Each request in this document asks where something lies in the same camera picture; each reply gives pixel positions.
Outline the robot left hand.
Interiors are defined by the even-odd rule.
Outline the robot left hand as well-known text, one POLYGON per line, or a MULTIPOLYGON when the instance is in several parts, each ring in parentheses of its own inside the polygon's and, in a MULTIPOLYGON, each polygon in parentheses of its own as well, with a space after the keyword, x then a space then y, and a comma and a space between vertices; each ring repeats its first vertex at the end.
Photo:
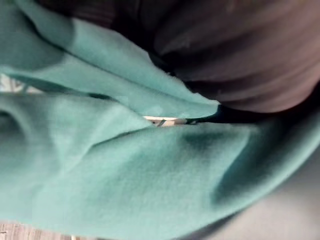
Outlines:
POLYGON ((148 51, 190 90, 232 109, 282 112, 320 82, 317 0, 42 0, 148 51))

